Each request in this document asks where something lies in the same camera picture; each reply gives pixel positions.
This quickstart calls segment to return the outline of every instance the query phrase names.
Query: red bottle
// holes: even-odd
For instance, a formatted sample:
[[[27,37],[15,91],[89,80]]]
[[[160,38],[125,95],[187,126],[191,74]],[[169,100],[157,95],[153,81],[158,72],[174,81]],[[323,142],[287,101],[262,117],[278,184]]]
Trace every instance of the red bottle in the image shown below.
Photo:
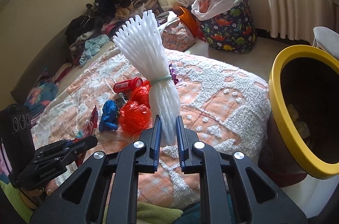
[[[124,81],[124,82],[117,82],[116,84],[114,84],[113,90],[116,93],[126,92],[128,90],[133,91],[134,89],[136,89],[140,85],[142,85],[142,79],[141,78],[134,78],[134,79],[130,79],[130,80]]]

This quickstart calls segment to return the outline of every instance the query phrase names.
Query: blue clothing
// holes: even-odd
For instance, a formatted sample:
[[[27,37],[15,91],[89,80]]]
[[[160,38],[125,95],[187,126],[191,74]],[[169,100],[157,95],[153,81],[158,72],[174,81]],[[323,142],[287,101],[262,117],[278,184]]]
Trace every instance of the blue clothing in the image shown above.
[[[110,39],[107,35],[100,35],[95,38],[86,40],[85,50],[79,60],[81,66],[84,66],[94,55],[96,55],[102,46],[104,46]]]
[[[115,101],[109,99],[105,102],[99,124],[100,132],[118,129],[117,109]]]

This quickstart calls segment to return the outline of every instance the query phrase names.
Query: red plastic bag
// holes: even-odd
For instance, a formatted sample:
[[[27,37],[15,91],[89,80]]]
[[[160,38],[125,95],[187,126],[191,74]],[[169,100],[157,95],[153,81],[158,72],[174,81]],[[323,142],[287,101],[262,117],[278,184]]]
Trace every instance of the red plastic bag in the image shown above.
[[[150,124],[150,109],[136,101],[129,101],[120,108],[119,124],[129,134],[140,133]]]
[[[131,100],[135,100],[139,104],[144,104],[145,106],[150,108],[149,92],[150,92],[150,82],[149,81],[143,82],[142,86],[139,86],[133,90]]]

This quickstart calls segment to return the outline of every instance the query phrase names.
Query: dark teal fabric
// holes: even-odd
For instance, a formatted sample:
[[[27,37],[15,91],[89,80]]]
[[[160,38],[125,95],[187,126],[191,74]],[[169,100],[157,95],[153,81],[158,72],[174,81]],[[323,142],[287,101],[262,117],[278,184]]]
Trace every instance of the dark teal fabric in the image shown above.
[[[231,195],[229,193],[227,193],[227,199],[231,215],[231,223],[235,224]],[[201,209],[200,202],[188,206],[184,210],[184,213],[181,215],[181,217],[177,219],[173,224],[201,224],[200,209]]]
[[[49,76],[47,68],[40,74],[35,86],[31,89],[25,106],[28,107],[31,117],[43,111],[54,100],[59,90],[59,84],[55,84]]]

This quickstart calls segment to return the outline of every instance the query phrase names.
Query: orange and white bedspread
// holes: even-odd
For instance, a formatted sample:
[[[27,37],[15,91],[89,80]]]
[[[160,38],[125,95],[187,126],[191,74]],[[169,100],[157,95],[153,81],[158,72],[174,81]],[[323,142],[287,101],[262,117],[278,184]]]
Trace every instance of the orange and white bedspread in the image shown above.
[[[166,50],[166,55],[179,77],[176,86],[184,125],[217,151],[242,151],[257,162],[271,113],[267,83],[216,60],[174,50]],[[117,98],[114,83],[133,77],[140,74],[118,48],[110,47],[47,106],[32,129],[36,147],[73,139],[94,105],[99,108],[100,118],[103,104]],[[96,136],[98,146],[87,152],[87,157],[97,150],[117,152],[138,138],[129,137],[121,128],[97,131]],[[140,174],[138,200],[180,209],[198,201],[199,175],[181,173],[177,146],[163,147],[159,161],[155,174]]]

